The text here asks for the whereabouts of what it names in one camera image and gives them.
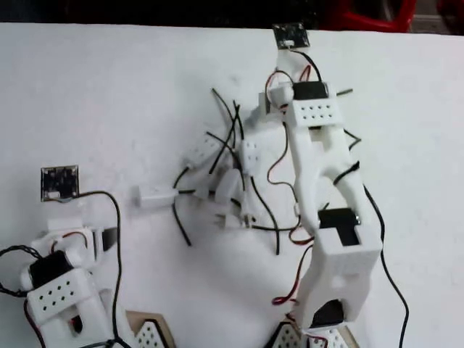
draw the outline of perforated plate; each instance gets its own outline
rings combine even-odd
[[[335,99],[294,100],[287,116],[299,127],[318,127],[343,123],[339,105]]]
[[[88,281],[86,271],[77,268],[29,292],[28,302],[37,325],[41,325],[54,315],[94,294],[96,290],[92,282]]]
[[[158,329],[156,321],[146,321],[136,336],[140,348],[164,348],[167,347]]]
[[[350,348],[338,330],[317,331],[311,336],[327,339],[327,348]],[[326,341],[317,338],[309,338],[308,348],[325,348]],[[272,348],[307,348],[307,339],[300,340],[300,335],[290,323],[284,323],[273,342]]]

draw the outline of electronic component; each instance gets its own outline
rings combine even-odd
[[[41,201],[73,198],[79,195],[77,165],[41,168]]]
[[[273,31],[278,49],[299,49],[310,46],[302,23],[273,24]]]
[[[40,288],[44,284],[53,281],[72,270],[72,268],[72,265],[66,258],[66,254],[61,250],[35,261],[29,267],[34,289]]]
[[[328,98],[327,85],[319,81],[302,81],[293,84],[295,100]]]

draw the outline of circuit board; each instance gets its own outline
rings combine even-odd
[[[79,195],[77,165],[41,168],[41,201],[67,199]]]
[[[273,31],[278,49],[300,49],[310,46],[302,23],[273,24]]]

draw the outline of black wire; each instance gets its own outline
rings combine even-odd
[[[235,115],[237,117],[239,115],[240,105],[238,105],[235,102],[235,100],[233,100],[233,107],[235,109]],[[241,123],[241,118],[240,117],[237,120],[239,122],[239,128],[240,128],[240,139],[244,140],[245,139],[244,125]]]
[[[385,222],[384,222],[384,218],[382,217],[382,214],[380,212],[380,209],[378,208],[378,205],[376,204],[376,201],[374,200],[374,198],[370,194],[368,188],[365,187],[365,185],[364,185],[364,192],[365,192],[366,196],[368,197],[369,202],[372,204],[372,208],[376,211],[377,218],[378,218],[378,221],[380,223],[380,231],[381,231],[380,232],[380,239],[382,240],[382,244],[384,244],[384,239],[385,239]],[[401,291],[398,289],[398,286],[393,281],[392,276],[390,275],[390,272],[389,272],[389,270],[388,270],[388,268],[386,266],[385,256],[384,256],[384,246],[382,247],[382,250],[380,252],[380,259],[382,261],[382,266],[384,267],[386,277],[389,279],[389,282],[390,282],[391,286],[396,291],[396,293],[398,294],[398,297],[401,299],[401,302],[405,306],[405,312],[406,312],[405,313],[405,319],[403,321],[401,334],[399,335],[399,346],[398,347],[401,348],[401,347],[403,347],[403,339],[405,338],[407,320],[409,319],[409,307],[407,306],[406,299],[403,297]]]
[[[337,92],[336,96],[344,96],[345,94],[350,94],[353,92],[353,88],[348,88],[343,91]]]
[[[240,120],[239,107],[236,108],[236,116],[235,116],[235,118],[233,119],[232,127],[231,127],[231,129],[229,130],[229,133],[228,133],[227,137],[225,138],[225,142],[226,142],[226,143],[228,143],[228,142],[229,142],[229,139],[231,138],[232,131],[233,131],[233,129],[235,128],[235,122],[237,122],[237,120]],[[211,168],[210,168],[210,171],[208,172],[209,174],[212,174],[212,172],[214,172],[216,166],[218,165],[219,159],[220,159],[221,155],[222,155],[223,152],[224,152],[224,149],[225,149],[225,146],[223,145],[223,147],[221,147],[219,153],[217,154],[217,156],[216,156],[216,158],[215,158],[215,161],[212,163],[212,166],[211,166]]]
[[[227,150],[229,150],[229,152],[231,153],[232,155],[232,158],[233,160],[235,161],[237,167],[239,168],[239,171],[240,171],[240,177],[241,177],[241,186],[243,188],[243,191],[245,191],[245,178],[244,178],[244,171],[243,171],[243,168],[241,167],[241,162],[240,162],[240,159],[237,157],[236,153],[233,152],[232,148],[227,145],[227,143],[222,140],[221,138],[219,138],[218,136],[215,136],[213,133],[211,132],[206,132],[206,134],[208,136],[211,136],[213,137],[214,139],[216,139],[217,141],[219,141],[223,146],[227,147]]]
[[[358,145],[358,144],[362,141],[362,139],[359,138],[359,137],[357,137],[355,134],[349,132],[349,131],[346,130],[346,129],[344,129],[343,131],[344,131],[346,134],[348,134],[349,136],[351,136],[351,137],[355,140],[355,141],[353,141],[353,142],[348,146],[348,150],[351,151],[351,149],[352,149],[353,147],[355,147],[356,145]]]
[[[26,252],[28,253],[30,256],[36,258],[37,260],[43,258],[36,249],[30,247],[30,246],[27,246],[27,245],[13,245],[13,246],[10,246],[6,249],[3,249],[0,251],[0,257],[2,257],[3,255],[9,253],[9,252],[16,252],[16,251],[21,251],[21,252]],[[10,296],[13,296],[13,297],[18,297],[18,298],[24,298],[28,295],[28,292],[27,291],[23,291],[23,290],[16,290],[16,291],[13,291],[13,290],[9,290],[7,288],[5,288],[3,286],[2,283],[0,283],[0,293],[2,294],[6,294],[6,295],[10,295]]]
[[[182,177],[189,171],[189,167],[185,167],[181,174],[179,174],[179,176],[175,179],[174,181],[174,186],[173,188],[176,189],[177,188],[177,185],[179,184],[179,181],[181,181]],[[189,247],[191,247],[191,241],[190,241],[190,238],[189,236],[187,235],[187,232],[186,232],[186,229],[183,227],[182,225],[182,222],[181,222],[181,219],[179,219],[179,215],[177,213],[177,209],[175,208],[175,199],[174,199],[174,202],[173,202],[173,214],[174,214],[174,218],[175,218],[175,221],[177,223],[177,225],[179,226],[179,229],[181,230],[181,233],[182,233],[182,236],[183,236],[183,239],[186,241],[187,245]]]
[[[305,54],[304,52],[294,51],[294,50],[292,50],[292,49],[290,50],[290,52],[301,54],[301,55],[312,65],[312,68],[315,70],[316,75],[318,76],[318,80],[319,80],[319,81],[322,81],[322,77],[320,76],[320,72],[319,72],[318,66],[316,65],[316,63],[314,63],[314,61],[311,59],[310,56],[308,56],[308,55]]]
[[[258,198],[260,199],[262,205],[264,205],[264,208],[268,211],[268,214],[271,218],[271,220],[273,221],[273,224],[274,224],[274,231],[275,231],[275,254],[276,255],[279,255],[281,253],[281,236],[279,234],[279,228],[278,228],[278,224],[277,224],[277,221],[276,221],[276,217],[274,216],[273,212],[270,210],[269,206],[266,204],[265,200],[261,197],[257,187],[256,187],[256,183],[254,182],[254,178],[251,177],[251,182],[252,182],[252,186],[253,186],[253,189],[254,189],[254,192],[256,193],[256,195],[258,196]]]
[[[24,315],[25,315],[30,327],[34,330],[34,333],[37,336],[37,339],[38,339],[38,342],[41,345],[41,348],[46,348],[45,347],[44,337],[42,336],[42,333],[40,332],[40,330],[38,330],[38,327],[37,327],[36,323],[34,323],[34,320],[32,319],[32,317],[29,314],[28,300],[27,299],[25,299],[24,305],[22,306],[22,308],[24,309]]]
[[[271,181],[271,179],[270,179],[270,172],[274,169],[274,167],[281,160],[283,160],[283,158],[287,155],[287,151],[289,150],[289,134],[288,134],[285,122],[282,122],[282,124],[283,124],[283,129],[285,130],[285,149],[283,150],[282,155],[270,166],[270,168],[268,170],[268,174],[267,174],[268,183],[270,183],[271,185],[286,185],[286,186],[288,186],[291,189],[291,192],[293,194],[295,202],[298,203],[297,193],[295,192],[295,189],[294,189],[293,185],[291,185],[290,183],[288,183],[286,181]]]
[[[109,339],[108,341],[87,344],[86,346],[82,346],[82,347],[79,347],[79,348],[112,347],[115,343],[117,343],[117,342],[114,339]]]
[[[289,232],[289,231],[292,231],[294,230],[295,228],[298,228],[300,227],[301,225],[301,216],[298,215],[298,222],[295,224],[295,226],[293,227],[287,227],[287,228],[278,228],[277,231],[278,232]],[[255,229],[255,230],[261,230],[261,231],[275,231],[276,228],[275,227],[267,227],[267,226],[261,226],[261,225],[252,225],[252,228]]]
[[[335,178],[335,180],[333,181],[333,185],[336,186],[341,179],[343,179],[346,175],[356,171],[360,169],[360,161],[357,161],[355,164],[353,164],[350,168],[348,168],[347,170],[345,170],[342,174],[340,174],[339,176],[337,176]]]
[[[225,109],[227,110],[227,113],[229,115],[229,118],[231,119],[231,122],[233,122],[233,116],[232,112],[229,109],[229,106],[225,102],[225,100],[220,96],[218,91],[216,91],[215,88],[211,88],[211,92],[220,100],[220,102],[224,105]],[[232,138],[232,147],[235,148],[235,143],[236,143],[236,133],[235,133],[235,127],[233,128],[233,138]]]
[[[112,326],[113,326],[113,335],[115,336],[115,341],[119,343],[121,346],[125,348],[131,348],[127,343],[123,341],[123,339],[119,336],[119,332],[117,329],[117,320],[116,320],[116,306],[117,306],[117,298],[119,296],[119,289],[121,285],[121,279],[123,277],[123,260],[121,257],[121,211],[119,208],[119,204],[117,203],[116,198],[109,192],[106,191],[89,191],[89,192],[84,192],[82,194],[77,195],[75,198],[71,199],[78,199],[78,198],[83,198],[83,197],[88,197],[88,196],[94,196],[94,195],[104,195],[107,196],[109,199],[111,199],[111,202],[115,206],[116,209],[116,217],[117,217],[117,227],[116,227],[116,249],[117,249],[117,280],[116,280],[116,288],[115,288],[115,296],[113,298],[113,303],[112,303]],[[68,201],[62,201],[55,199],[54,201],[59,202],[59,203],[68,203]]]

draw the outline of red object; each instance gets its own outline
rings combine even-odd
[[[352,0],[332,0],[327,4],[320,29],[366,30],[385,33],[405,33],[413,20],[416,0],[402,0],[398,16],[391,22],[375,20],[352,12]]]

